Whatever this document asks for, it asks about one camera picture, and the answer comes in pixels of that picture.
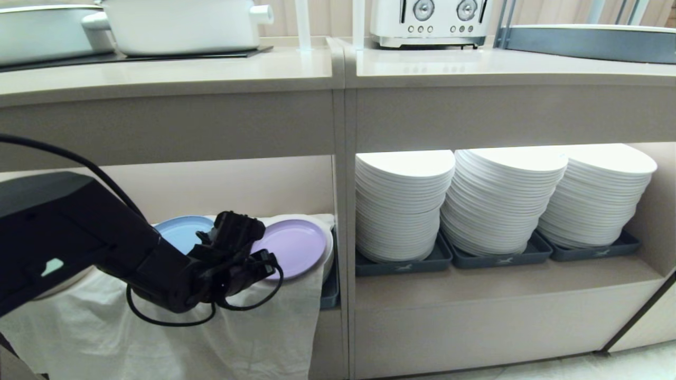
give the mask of toaster knob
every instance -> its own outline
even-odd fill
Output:
[[[418,21],[427,21],[434,13],[434,1],[432,0],[418,0],[413,5],[413,15]]]
[[[458,5],[458,18],[462,21],[472,20],[478,8],[475,0],[462,0]]]

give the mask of stack of white plates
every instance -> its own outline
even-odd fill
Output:
[[[424,260],[455,171],[450,150],[357,155],[357,248],[375,262]]]
[[[562,147],[570,159],[538,231],[566,248],[612,244],[636,211],[657,163],[624,144]]]
[[[568,160],[553,147],[456,151],[457,171],[441,207],[449,240],[474,256],[521,254]]]

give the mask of pot handle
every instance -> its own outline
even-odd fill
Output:
[[[82,22],[82,26],[84,26],[85,29],[110,30],[110,24],[108,24],[108,17],[105,15],[105,12],[97,12],[85,16],[80,22]]]
[[[270,25],[274,22],[274,13],[269,5],[255,5],[249,9],[249,15],[255,24]]]

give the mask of toaster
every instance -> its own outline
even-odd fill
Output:
[[[373,0],[370,31],[383,47],[483,45],[493,0]]]

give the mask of white casserole dish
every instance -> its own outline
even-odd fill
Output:
[[[96,30],[97,14],[102,8],[94,5],[0,9],[0,66],[113,51],[109,34]]]
[[[269,5],[253,0],[99,0],[127,55],[205,54],[255,49]]]

